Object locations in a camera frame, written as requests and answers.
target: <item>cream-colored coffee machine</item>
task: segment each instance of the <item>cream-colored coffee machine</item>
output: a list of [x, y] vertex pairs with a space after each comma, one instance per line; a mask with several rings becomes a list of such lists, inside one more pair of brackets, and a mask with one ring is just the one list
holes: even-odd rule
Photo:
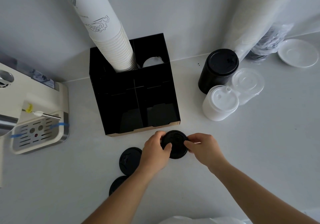
[[15, 154], [64, 142], [69, 136], [67, 87], [54, 88], [0, 63], [0, 138]]

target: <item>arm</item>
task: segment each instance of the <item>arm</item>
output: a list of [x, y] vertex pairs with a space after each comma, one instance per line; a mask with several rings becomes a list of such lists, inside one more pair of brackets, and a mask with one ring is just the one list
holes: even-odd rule
[[189, 151], [216, 175], [254, 224], [318, 224], [232, 166], [211, 135], [196, 133], [188, 139], [184, 144]]
[[82, 224], [129, 224], [151, 179], [164, 168], [172, 144], [162, 150], [160, 138], [164, 131], [157, 131], [145, 143], [137, 170], [96, 209]]

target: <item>yellow tape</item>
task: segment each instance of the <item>yellow tape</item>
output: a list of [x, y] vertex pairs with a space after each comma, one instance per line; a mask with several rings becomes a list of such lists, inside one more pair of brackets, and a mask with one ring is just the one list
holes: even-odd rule
[[28, 103], [29, 104], [29, 107], [26, 109], [26, 112], [27, 113], [31, 113], [32, 112], [32, 109], [33, 109], [33, 105]]

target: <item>black plastic lid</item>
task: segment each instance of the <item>black plastic lid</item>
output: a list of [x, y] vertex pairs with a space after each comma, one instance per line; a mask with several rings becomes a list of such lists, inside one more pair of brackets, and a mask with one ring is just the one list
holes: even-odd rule
[[137, 147], [126, 149], [120, 156], [119, 167], [122, 173], [130, 176], [134, 173], [140, 163], [142, 150]]
[[188, 140], [188, 138], [184, 133], [178, 130], [172, 130], [162, 137], [161, 147], [164, 149], [167, 144], [171, 143], [172, 150], [170, 153], [170, 158], [179, 159], [188, 151], [188, 148], [183, 144], [185, 140]]
[[219, 76], [228, 76], [239, 67], [237, 54], [230, 49], [218, 49], [212, 52], [206, 61], [210, 71]]
[[109, 196], [117, 190], [117, 188], [122, 185], [122, 183], [124, 181], [126, 181], [126, 179], [128, 178], [128, 176], [121, 176], [121, 177], [118, 177], [115, 181], [113, 181], [113, 183], [111, 184], [110, 186], [110, 190], [109, 190]]

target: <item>hand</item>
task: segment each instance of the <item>hand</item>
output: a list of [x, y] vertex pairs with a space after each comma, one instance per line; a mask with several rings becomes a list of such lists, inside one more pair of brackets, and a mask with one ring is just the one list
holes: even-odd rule
[[143, 171], [153, 177], [161, 169], [163, 169], [169, 161], [172, 144], [165, 146], [164, 150], [160, 145], [160, 139], [166, 132], [157, 131], [144, 144], [138, 171]]
[[189, 152], [194, 153], [198, 161], [206, 165], [213, 174], [222, 163], [227, 162], [220, 150], [218, 142], [212, 135], [195, 133], [188, 136], [188, 139], [190, 141], [185, 141], [184, 145], [189, 149]]

